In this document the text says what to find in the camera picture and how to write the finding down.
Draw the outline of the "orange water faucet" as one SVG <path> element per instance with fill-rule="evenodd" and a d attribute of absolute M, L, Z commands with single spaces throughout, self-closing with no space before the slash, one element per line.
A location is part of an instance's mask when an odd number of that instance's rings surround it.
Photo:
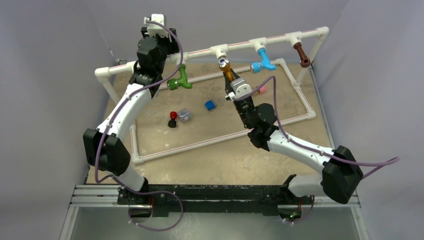
<path fill-rule="evenodd" d="M 230 61 L 225 56 L 221 56 L 218 59 L 217 66 L 222 71 L 224 76 L 225 76 L 225 70 L 232 68 Z"/>

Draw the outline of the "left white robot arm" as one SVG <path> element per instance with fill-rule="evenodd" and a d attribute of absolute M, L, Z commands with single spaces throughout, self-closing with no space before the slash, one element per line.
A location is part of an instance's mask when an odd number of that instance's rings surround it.
<path fill-rule="evenodd" d="M 181 65 L 184 58 L 181 51 L 181 43 L 175 37 L 143 37 L 138 42 L 137 60 L 129 66 L 132 74 L 124 95 L 97 128 L 88 128 L 83 133 L 88 164 L 131 189 L 129 197 L 138 205 L 149 199 L 148 181 L 131 165 L 132 156 L 124 146 L 124 139 L 141 110 L 157 94 L 166 59 L 177 54 Z"/>

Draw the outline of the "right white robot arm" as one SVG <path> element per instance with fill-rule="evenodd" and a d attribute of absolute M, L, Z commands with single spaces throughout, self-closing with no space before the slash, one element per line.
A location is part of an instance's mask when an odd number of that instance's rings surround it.
<path fill-rule="evenodd" d="M 280 196 L 288 204 L 300 197 L 325 195 L 339 204 L 347 204 L 364 174 L 345 146 L 336 149 L 315 145 L 283 130 L 276 109 L 270 103 L 255 105 L 252 89 L 233 69 L 223 72 L 226 100 L 232 101 L 250 142 L 258 149 L 290 157 L 316 171 L 294 175 L 285 182 Z"/>

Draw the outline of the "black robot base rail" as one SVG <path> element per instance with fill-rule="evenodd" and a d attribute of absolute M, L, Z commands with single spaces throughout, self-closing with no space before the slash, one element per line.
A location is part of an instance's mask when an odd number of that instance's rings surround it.
<path fill-rule="evenodd" d="M 312 197 L 297 197 L 282 185 L 149 184 L 136 194 L 118 188 L 118 205 L 153 208 L 154 217 L 170 213 L 228 213 L 290 216 Z"/>

